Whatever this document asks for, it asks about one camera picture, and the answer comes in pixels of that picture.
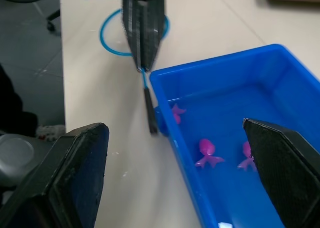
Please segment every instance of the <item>chair wheel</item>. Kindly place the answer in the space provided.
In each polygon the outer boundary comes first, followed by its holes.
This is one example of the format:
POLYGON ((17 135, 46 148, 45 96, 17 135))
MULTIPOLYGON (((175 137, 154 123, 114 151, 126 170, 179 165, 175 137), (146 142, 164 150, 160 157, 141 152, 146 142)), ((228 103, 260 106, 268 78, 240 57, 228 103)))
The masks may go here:
POLYGON ((47 22, 46 29, 48 29, 49 32, 54 32, 56 30, 55 26, 50 21, 47 22))

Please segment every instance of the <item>pink toy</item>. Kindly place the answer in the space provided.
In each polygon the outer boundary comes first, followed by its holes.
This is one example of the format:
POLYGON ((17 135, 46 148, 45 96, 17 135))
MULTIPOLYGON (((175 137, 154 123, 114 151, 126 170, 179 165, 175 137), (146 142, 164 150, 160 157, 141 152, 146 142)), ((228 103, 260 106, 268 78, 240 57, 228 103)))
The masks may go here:
POLYGON ((199 142, 200 152, 204 155, 204 157, 195 163, 196 166, 201 166, 204 168, 205 164, 209 162, 211 166, 214 168, 217 163, 224 162, 224 159, 221 157, 212 156, 216 151, 216 147, 214 144, 210 142, 208 139, 202 139, 199 142))
POLYGON ((174 116, 176 123, 180 124, 181 123, 180 115, 183 114, 184 112, 186 112, 186 109, 181 109, 178 107, 178 104, 175 104, 171 110, 173 112, 173 116, 174 116))
POLYGON ((256 168, 256 165, 254 163, 254 158, 251 157, 251 148, 250 148, 250 145, 249 145, 249 142, 245 142, 243 144, 243 153, 244 155, 247 157, 247 159, 245 159, 244 161, 242 161, 239 165, 238 165, 238 168, 243 168, 245 171, 247 170, 248 168, 248 165, 251 165, 252 166, 252 169, 254 171, 257 170, 256 168))

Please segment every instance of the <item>blue plastic bin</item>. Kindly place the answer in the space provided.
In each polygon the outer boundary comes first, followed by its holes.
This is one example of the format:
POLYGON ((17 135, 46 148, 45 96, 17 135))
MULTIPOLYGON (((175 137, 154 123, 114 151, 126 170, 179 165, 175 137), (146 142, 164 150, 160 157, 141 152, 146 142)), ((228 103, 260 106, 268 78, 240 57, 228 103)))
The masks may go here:
POLYGON ((156 116, 168 135, 203 227, 284 227, 259 175, 237 169, 246 118, 297 130, 320 151, 320 83, 283 46, 269 45, 152 72, 156 116), (171 107, 186 109, 177 124, 171 107), (199 141, 225 159, 201 169, 199 141))

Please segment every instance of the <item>white table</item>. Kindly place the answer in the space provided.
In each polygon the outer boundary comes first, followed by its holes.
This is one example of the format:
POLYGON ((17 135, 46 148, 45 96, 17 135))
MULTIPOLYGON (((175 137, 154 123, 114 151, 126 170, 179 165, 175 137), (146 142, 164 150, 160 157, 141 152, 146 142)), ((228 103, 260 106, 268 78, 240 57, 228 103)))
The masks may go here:
MULTIPOLYGON (((99 29, 121 0, 61 0, 67 130, 110 128, 96 227, 200 227, 168 140, 151 137, 140 74, 107 52, 99 29)), ((271 43, 287 46, 320 77, 320 11, 266 0, 166 0, 171 29, 154 69, 271 43)), ((123 35, 121 24, 114 35, 123 35)))

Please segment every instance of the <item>gray floor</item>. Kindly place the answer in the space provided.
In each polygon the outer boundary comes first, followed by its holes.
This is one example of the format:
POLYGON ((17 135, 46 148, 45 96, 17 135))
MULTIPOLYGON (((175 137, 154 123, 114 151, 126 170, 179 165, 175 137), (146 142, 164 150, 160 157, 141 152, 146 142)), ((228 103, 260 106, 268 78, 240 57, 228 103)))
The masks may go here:
POLYGON ((14 4, 0 0, 0 63, 11 78, 25 111, 39 123, 65 123, 60 18, 57 34, 46 29, 45 18, 59 9, 59 0, 14 4))

